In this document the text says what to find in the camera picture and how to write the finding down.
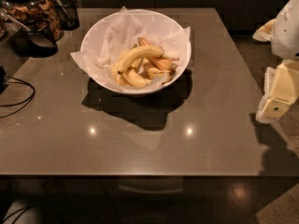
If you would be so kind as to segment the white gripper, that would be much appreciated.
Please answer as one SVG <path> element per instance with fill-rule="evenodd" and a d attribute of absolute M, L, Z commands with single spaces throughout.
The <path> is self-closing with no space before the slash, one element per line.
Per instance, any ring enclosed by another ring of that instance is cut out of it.
<path fill-rule="evenodd" d="M 299 0 L 289 0 L 276 19 L 253 34 L 260 42 L 271 41 L 272 52 L 283 60 L 264 74 L 264 95 L 258 105 L 256 120 L 268 124 L 281 119 L 299 98 Z"/>

